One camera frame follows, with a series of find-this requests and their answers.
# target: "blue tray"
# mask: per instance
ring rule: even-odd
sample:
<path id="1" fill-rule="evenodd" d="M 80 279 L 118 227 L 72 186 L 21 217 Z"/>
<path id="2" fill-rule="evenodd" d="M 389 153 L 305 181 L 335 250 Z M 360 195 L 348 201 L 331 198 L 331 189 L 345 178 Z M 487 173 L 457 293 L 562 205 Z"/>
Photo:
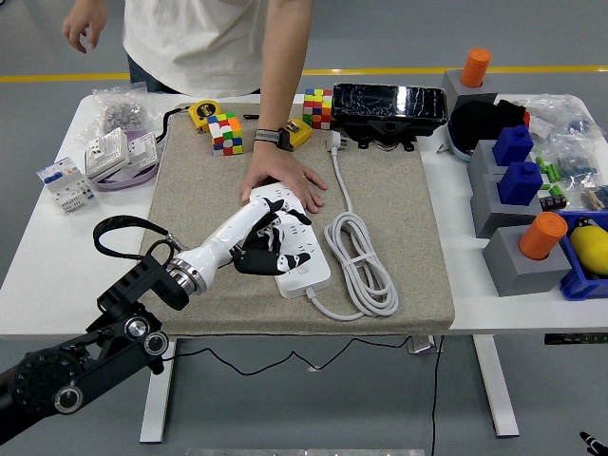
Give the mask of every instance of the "blue tray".
<path id="1" fill-rule="evenodd" d="M 560 211 L 558 214 L 568 223 L 568 235 L 580 217 L 590 217 L 595 223 L 608 231 L 608 212 Z M 608 297 L 608 278 L 591 278 L 591 275 L 580 265 L 568 236 L 564 236 L 560 244 L 572 265 L 572 271 L 566 274 L 560 283 L 563 297 L 569 301 Z"/>

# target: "blue cube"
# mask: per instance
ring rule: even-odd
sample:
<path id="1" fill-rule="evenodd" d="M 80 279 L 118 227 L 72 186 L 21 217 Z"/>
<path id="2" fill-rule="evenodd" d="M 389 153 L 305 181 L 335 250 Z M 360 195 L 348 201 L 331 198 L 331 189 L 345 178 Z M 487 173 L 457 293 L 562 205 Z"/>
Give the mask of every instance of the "blue cube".
<path id="1" fill-rule="evenodd" d="M 525 125 L 505 127 L 492 148 L 496 164 L 508 166 L 512 162 L 523 162 L 534 143 Z"/>
<path id="2" fill-rule="evenodd" d="M 527 206 L 542 186 L 539 166 L 532 161 L 512 162 L 498 182 L 502 204 Z"/>

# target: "gray block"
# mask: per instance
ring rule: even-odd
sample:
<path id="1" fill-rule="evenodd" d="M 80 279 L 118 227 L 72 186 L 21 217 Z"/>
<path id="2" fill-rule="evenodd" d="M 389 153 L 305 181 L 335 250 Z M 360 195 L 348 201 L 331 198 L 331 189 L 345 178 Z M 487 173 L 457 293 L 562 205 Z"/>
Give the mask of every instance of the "gray block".
<path id="1" fill-rule="evenodd" d="M 444 73 L 441 88 L 446 93 L 447 115 L 468 102 L 494 103 L 498 90 L 494 86 L 491 75 L 486 74 L 484 83 L 479 88 L 470 88 L 460 82 L 463 74 L 461 69 L 449 69 Z"/>
<path id="2" fill-rule="evenodd" d="M 572 269 L 559 244 L 541 261 L 522 254 L 518 243 L 527 229 L 527 225 L 498 228 L 484 248 L 498 296 L 548 292 Z"/>
<path id="3" fill-rule="evenodd" d="M 475 191 L 475 186 L 479 182 L 484 181 L 484 174 L 502 176 L 508 169 L 508 166 L 496 164 L 496 157 L 494 157 L 492 150 L 494 144 L 496 144 L 496 140 L 479 140 L 477 147 L 473 151 L 471 160 L 466 165 L 468 180 L 471 182 L 473 192 Z M 532 162 L 532 159 L 528 155 L 525 161 Z"/>
<path id="4" fill-rule="evenodd" d="M 527 206 L 502 204 L 497 186 L 502 178 L 484 174 L 483 181 L 473 189 L 470 203 L 477 238 L 490 239 L 503 226 L 529 225 L 542 212 L 537 198 Z"/>

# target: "wristwatch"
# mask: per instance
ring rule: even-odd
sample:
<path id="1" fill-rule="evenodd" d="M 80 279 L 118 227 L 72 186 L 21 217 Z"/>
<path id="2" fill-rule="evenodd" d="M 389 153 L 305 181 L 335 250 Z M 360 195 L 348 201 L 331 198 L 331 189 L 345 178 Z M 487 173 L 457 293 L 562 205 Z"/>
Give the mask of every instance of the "wristwatch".
<path id="1" fill-rule="evenodd" d="M 276 147 L 283 150 L 290 150 L 289 146 L 289 131 L 284 128 L 274 130 L 256 130 L 256 138 L 254 141 L 266 141 L 276 144 Z"/>

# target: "orange cylinder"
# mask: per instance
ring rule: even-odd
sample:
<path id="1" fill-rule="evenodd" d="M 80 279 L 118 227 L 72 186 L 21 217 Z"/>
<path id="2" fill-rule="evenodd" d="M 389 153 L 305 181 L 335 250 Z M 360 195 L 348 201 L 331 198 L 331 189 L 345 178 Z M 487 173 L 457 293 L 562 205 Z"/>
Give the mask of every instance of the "orange cylinder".
<path id="1" fill-rule="evenodd" d="M 542 212 L 520 238 L 520 251 L 530 259 L 545 259 L 568 231 L 568 223 L 553 212 Z"/>
<path id="2" fill-rule="evenodd" d="M 463 74 L 460 77 L 460 82 L 463 86 L 469 88 L 479 88 L 484 82 L 485 72 L 492 60 L 492 54 L 489 50 L 481 47 L 476 47 L 468 53 Z"/>

